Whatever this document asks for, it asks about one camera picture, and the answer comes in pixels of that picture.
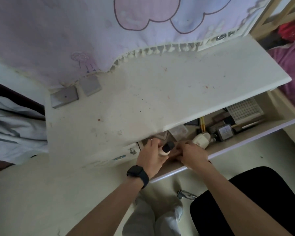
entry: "tile floor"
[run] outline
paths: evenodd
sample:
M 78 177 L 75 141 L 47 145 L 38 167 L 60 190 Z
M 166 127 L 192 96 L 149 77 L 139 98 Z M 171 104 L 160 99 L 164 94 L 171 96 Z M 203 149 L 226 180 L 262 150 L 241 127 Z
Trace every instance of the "tile floor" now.
M 284 131 L 265 136 L 217 156 L 212 163 L 226 177 L 258 166 L 277 171 L 295 193 L 294 145 Z M 51 173 L 48 155 L 0 172 L 0 236 L 65 236 L 94 206 L 122 181 L 132 163 L 102 170 L 81 169 L 71 174 Z M 180 188 L 200 195 L 203 182 L 190 170 L 150 184 L 144 195 L 156 216 L 170 209 Z M 191 201 L 182 199 L 182 235 L 198 235 L 189 214 Z M 115 235 L 131 214 L 130 207 Z

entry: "chair seat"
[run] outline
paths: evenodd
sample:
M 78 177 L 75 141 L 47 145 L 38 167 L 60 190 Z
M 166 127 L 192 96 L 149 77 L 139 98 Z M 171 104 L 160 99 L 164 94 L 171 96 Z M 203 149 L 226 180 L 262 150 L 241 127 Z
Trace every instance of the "chair seat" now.
M 229 181 L 295 236 L 295 195 L 279 174 L 256 167 Z M 208 190 L 191 203 L 190 214 L 201 236 L 234 235 Z

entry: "leg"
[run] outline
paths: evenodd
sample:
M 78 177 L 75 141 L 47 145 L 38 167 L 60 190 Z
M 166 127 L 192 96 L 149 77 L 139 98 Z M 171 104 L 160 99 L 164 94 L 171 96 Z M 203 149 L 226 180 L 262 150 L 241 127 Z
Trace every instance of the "leg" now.
M 139 195 L 135 201 L 136 208 L 126 222 L 123 236 L 154 236 L 155 216 L 151 206 Z
M 182 206 L 175 206 L 173 211 L 163 214 L 155 223 L 155 236 L 181 236 L 177 222 L 183 214 Z

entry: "purple blanket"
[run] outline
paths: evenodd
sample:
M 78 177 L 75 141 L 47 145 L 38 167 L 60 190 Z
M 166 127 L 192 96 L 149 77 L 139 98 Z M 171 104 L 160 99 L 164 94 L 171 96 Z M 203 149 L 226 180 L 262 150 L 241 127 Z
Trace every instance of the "purple blanket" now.
M 292 81 L 279 87 L 295 106 L 295 42 L 268 50 L 273 59 L 288 73 Z

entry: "watch face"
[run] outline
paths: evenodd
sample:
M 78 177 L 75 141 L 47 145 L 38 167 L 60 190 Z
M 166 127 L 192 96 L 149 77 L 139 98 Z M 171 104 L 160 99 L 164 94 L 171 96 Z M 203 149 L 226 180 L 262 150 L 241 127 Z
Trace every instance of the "watch face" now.
M 139 166 L 132 166 L 129 170 L 128 170 L 128 172 L 130 172 L 131 174 L 134 174 L 134 175 L 138 175 L 138 174 L 140 174 L 141 173 L 141 171 L 142 171 L 142 167 L 139 167 Z

